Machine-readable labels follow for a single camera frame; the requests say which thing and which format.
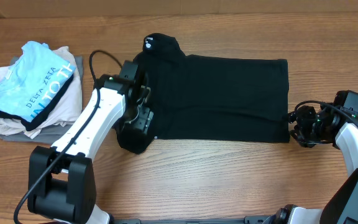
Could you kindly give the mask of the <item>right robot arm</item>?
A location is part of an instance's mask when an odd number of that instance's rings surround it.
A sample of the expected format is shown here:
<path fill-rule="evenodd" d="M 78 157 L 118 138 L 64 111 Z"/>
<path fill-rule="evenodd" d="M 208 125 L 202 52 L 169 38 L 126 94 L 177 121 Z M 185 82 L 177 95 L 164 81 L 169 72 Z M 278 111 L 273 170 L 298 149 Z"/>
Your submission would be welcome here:
<path fill-rule="evenodd" d="M 342 90 L 332 103 L 308 100 L 288 115 L 290 135 L 302 147 L 330 144 L 341 151 L 347 180 L 323 209 L 286 205 L 265 223 L 358 223 L 358 93 Z"/>

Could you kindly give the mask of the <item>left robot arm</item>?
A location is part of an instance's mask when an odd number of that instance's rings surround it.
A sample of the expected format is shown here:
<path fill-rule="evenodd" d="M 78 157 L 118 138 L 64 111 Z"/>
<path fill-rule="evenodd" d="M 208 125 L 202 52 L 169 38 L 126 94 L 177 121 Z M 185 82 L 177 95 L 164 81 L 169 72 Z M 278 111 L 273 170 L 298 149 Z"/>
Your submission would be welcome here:
<path fill-rule="evenodd" d="M 116 76 L 103 75 L 99 88 L 71 128 L 50 147 L 37 146 L 29 159 L 30 212 L 56 223 L 113 223 L 96 204 L 93 160 L 111 129 L 121 146 L 143 152 L 154 116 L 146 107 L 147 74 L 126 61 Z"/>

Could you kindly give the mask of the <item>black t-shirt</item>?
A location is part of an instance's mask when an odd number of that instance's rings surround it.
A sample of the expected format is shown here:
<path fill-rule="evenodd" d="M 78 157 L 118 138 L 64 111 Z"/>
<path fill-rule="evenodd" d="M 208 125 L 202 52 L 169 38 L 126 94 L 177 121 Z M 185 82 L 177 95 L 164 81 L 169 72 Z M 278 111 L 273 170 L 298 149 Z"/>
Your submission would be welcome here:
<path fill-rule="evenodd" d="M 288 62 L 186 55 L 174 37 L 144 38 L 134 62 L 147 74 L 153 114 L 146 131 L 117 130 L 121 148 L 154 139 L 287 143 Z"/>

